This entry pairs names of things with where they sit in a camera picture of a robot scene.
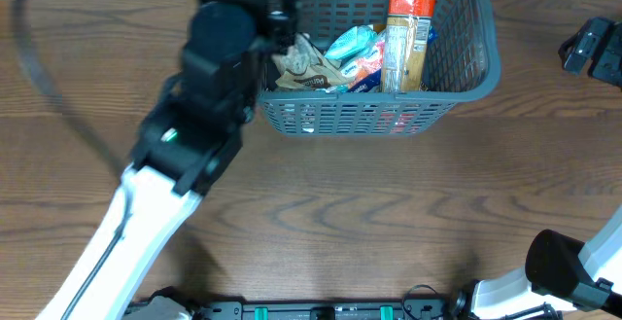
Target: brown paper bag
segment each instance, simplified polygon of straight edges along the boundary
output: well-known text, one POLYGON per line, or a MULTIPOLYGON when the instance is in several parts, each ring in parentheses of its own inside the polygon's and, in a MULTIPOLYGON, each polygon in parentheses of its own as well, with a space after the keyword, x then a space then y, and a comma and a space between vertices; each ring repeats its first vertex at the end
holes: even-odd
POLYGON ((274 55, 272 60, 281 78, 276 85, 285 89, 324 89, 348 84, 352 78, 345 78, 333 63, 322 56, 300 34, 296 35, 295 45, 285 56, 274 55))

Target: wooden table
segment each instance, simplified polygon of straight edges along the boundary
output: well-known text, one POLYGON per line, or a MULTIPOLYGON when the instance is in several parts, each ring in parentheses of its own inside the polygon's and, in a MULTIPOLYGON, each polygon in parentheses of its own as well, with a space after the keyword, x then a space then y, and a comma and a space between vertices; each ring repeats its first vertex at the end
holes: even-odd
MULTIPOLYGON (((259 118, 138 296, 257 300, 449 292, 524 263, 554 229, 586 240, 622 203, 622 93, 561 69, 559 45, 619 0, 493 0, 497 89, 406 139, 286 138, 259 118)), ((0 313, 33 318, 81 255, 117 178, 26 83, 0 24, 0 313)), ((176 70, 193 0, 33 0, 45 62, 127 154, 176 70)), ((570 319, 606 318, 575 313, 570 319)))

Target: wire mesh basket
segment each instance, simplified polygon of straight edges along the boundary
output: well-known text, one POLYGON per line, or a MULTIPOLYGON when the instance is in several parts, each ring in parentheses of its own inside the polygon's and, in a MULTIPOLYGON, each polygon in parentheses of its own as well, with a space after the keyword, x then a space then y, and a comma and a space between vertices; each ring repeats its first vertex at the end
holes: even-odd
MULTIPOLYGON (((389 0, 301 0, 298 31, 326 49, 355 25, 386 23, 389 0)), ((412 135, 458 102, 491 92, 501 62, 490 0, 436 0, 423 80, 428 91, 325 93, 262 91, 265 116, 288 135, 412 135)))

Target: green light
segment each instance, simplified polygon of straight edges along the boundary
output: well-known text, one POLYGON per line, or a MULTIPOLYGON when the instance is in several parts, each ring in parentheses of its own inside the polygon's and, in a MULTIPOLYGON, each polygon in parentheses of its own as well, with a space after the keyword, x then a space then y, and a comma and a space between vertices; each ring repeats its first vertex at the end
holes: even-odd
POLYGON ((256 307, 255 308, 255 320, 268 320, 268 308, 256 307))
POLYGON ((380 307, 380 320, 393 320, 393 307, 392 306, 386 305, 386 306, 380 307))
POLYGON ((177 129, 170 128, 166 130, 166 132, 162 135, 160 140, 163 142, 170 142, 170 141, 173 141, 176 137, 177 137, 177 129))

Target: green clip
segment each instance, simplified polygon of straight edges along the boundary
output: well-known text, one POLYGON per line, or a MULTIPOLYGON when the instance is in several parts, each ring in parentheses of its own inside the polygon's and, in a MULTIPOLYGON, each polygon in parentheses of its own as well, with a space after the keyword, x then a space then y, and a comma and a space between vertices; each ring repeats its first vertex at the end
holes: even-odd
POLYGON ((268 308, 255 308, 255 320, 268 320, 268 308))
POLYGON ((380 307, 380 320, 393 320, 393 307, 384 305, 380 307))

